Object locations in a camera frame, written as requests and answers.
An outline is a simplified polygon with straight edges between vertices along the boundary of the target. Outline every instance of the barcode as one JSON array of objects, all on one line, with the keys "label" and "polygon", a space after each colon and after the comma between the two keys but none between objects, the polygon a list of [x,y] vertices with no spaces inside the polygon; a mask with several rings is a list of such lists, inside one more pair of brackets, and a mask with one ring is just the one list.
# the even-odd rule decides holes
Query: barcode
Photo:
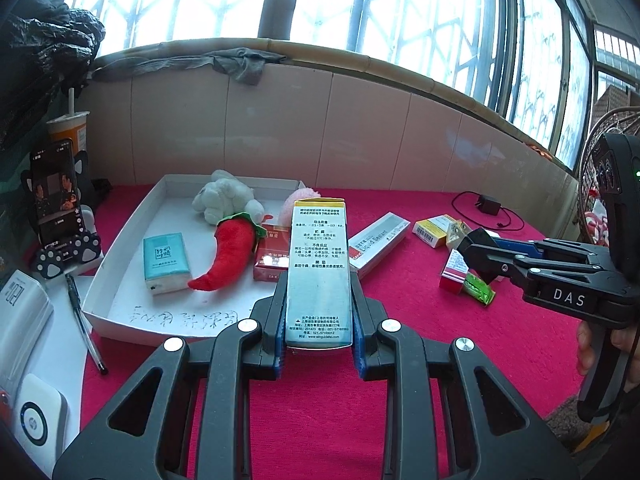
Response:
[{"label": "barcode", "polygon": [[422,237],[425,238],[430,244],[433,244],[435,241],[435,238],[433,236],[431,236],[431,234],[429,234],[423,227],[418,225],[418,234]]},{"label": "barcode", "polygon": [[163,258],[171,257],[171,247],[164,246],[156,248],[156,260],[162,260]]}]

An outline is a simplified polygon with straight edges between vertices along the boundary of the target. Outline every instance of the smartphone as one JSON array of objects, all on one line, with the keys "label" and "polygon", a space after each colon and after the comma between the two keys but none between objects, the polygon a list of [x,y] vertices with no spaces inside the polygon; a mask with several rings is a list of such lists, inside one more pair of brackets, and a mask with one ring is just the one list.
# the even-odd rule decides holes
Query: smartphone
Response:
[{"label": "smartphone", "polygon": [[31,189],[42,247],[69,259],[73,236],[84,232],[71,139],[31,152]]}]

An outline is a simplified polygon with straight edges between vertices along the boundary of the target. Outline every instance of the metal screw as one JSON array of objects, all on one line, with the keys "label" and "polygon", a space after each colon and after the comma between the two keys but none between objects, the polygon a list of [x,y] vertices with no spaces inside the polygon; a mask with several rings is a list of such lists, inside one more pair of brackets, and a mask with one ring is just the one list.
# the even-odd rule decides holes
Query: metal screw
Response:
[{"label": "metal screw", "polygon": [[170,337],[167,339],[162,346],[167,352],[175,352],[182,348],[184,342],[179,337]]},{"label": "metal screw", "polygon": [[456,339],[456,346],[458,347],[458,350],[469,352],[473,350],[476,345],[469,338],[459,337],[458,339]]},{"label": "metal screw", "polygon": [[400,324],[399,321],[396,321],[395,319],[385,319],[382,324],[382,330],[386,331],[386,332],[397,332],[398,330],[400,330],[400,327],[402,326]]},{"label": "metal screw", "polygon": [[238,330],[241,332],[253,332],[258,328],[258,322],[255,319],[241,319],[238,321]]}]

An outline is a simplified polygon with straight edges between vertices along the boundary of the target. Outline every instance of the tiled wall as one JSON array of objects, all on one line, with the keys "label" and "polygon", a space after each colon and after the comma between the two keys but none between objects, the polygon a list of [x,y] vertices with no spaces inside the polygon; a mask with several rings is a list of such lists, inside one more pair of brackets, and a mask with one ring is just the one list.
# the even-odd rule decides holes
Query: tiled wall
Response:
[{"label": "tiled wall", "polygon": [[95,82],[76,109],[91,112],[92,175],[113,184],[223,168],[315,187],[472,190],[548,236],[570,226],[577,192],[555,164],[481,121],[321,70],[268,64],[258,86],[210,67],[165,70]]}]

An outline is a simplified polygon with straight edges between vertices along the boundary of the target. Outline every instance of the white device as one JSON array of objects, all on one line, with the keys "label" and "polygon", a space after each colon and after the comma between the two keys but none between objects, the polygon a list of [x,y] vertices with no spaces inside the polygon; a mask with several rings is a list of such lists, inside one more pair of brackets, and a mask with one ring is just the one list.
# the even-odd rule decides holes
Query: white device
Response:
[{"label": "white device", "polygon": [[25,376],[14,407],[14,435],[49,478],[63,451],[66,412],[59,391],[33,374]]},{"label": "white device", "polygon": [[53,306],[40,283],[16,270],[0,291],[0,392],[10,408]]}]

